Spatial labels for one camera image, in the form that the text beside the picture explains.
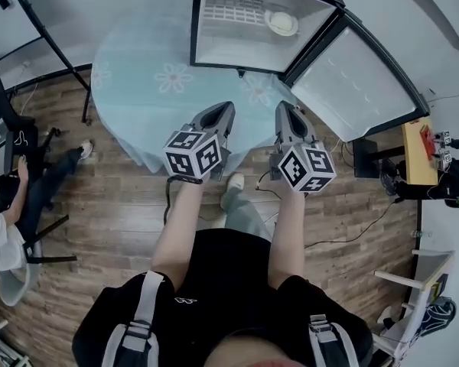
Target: wooden floor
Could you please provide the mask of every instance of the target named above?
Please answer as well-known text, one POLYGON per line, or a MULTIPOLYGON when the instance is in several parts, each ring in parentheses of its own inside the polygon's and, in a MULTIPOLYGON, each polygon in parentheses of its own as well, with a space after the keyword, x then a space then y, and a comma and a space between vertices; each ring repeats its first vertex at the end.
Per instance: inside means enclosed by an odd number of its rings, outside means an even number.
MULTIPOLYGON (((34 87, 13 100, 20 111, 34 87)), ((37 119, 40 131, 58 127, 63 134, 52 141, 51 159, 76 147, 84 139, 95 142, 92 156, 83 162, 54 198, 51 213, 45 211, 45 226, 63 214, 70 221, 44 240, 47 255, 78 255, 72 264, 44 265, 39 284, 15 308, 0 301, 2 315, 10 324, 4 333, 24 350, 36 366, 75 365, 70 351, 72 336, 105 286, 119 286, 150 267, 150 257, 162 228, 166 177, 154 176, 137 166, 104 129, 91 102, 92 126, 80 123, 85 91, 72 77, 40 83, 26 105, 24 115, 37 119)), ((331 149, 337 137, 311 116, 318 136, 331 149)), ((393 129, 376 136, 380 147, 401 142, 393 129)), ((255 191, 259 176, 268 170, 271 148, 251 151, 239 171, 246 175, 245 193, 272 228, 278 199, 255 191)), ((353 239, 390 203, 378 180, 357 180, 345 165, 340 146, 333 153, 338 177, 319 196, 306 200, 305 241, 353 239)), ((345 152, 349 163, 352 157, 345 152)), ((216 217, 223 180, 210 183, 201 216, 216 217)), ((275 187, 264 179, 262 187, 275 187)), ((373 326, 382 309, 399 306, 405 289, 375 278, 382 269, 408 275, 411 267, 411 237, 415 229, 416 203, 403 202, 390 211, 360 239, 349 244, 320 244, 306 251, 305 276, 329 296, 373 326)))

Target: hand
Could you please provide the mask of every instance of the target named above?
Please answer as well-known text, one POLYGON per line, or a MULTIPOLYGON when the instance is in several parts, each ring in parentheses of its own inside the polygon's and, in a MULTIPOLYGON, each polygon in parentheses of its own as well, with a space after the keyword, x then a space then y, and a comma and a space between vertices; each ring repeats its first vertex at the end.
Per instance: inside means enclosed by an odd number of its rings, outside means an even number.
POLYGON ((21 182, 29 181, 28 162, 24 155, 18 160, 18 177, 21 179, 21 182))

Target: backpack strap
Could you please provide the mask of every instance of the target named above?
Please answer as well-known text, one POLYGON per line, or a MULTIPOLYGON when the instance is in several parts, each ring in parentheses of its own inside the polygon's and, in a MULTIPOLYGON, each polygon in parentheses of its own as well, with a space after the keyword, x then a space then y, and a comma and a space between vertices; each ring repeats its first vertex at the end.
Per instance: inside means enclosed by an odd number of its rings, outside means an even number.
POLYGON ((158 340, 151 331, 156 295, 163 276, 153 271, 145 275, 134 320, 119 324, 112 331, 104 352, 102 367, 156 367, 158 340))
POLYGON ((325 314, 310 316, 309 338, 316 367, 359 367, 349 334, 338 323, 329 323, 325 314), (339 349, 345 350, 347 358, 343 352, 338 352, 339 349), (327 365, 325 360, 332 361, 333 365, 327 365))

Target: round table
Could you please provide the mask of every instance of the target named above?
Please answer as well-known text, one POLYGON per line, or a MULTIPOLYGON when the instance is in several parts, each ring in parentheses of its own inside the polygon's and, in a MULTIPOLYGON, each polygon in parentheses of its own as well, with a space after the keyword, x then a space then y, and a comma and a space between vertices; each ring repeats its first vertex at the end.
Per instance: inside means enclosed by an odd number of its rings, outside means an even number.
POLYGON ((226 172, 275 141, 275 107, 296 102, 276 75, 189 66, 192 0, 150 0, 118 21, 92 68, 92 96, 105 127, 138 165, 164 164, 173 131, 223 101, 236 108, 226 172))

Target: mini fridge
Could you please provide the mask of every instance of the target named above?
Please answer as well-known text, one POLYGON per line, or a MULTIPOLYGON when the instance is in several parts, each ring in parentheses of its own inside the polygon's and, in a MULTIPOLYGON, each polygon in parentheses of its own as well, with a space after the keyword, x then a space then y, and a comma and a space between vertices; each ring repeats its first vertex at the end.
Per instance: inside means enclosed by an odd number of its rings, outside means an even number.
POLYGON ((277 74, 343 141, 428 114, 342 0, 194 0, 190 64, 277 74))

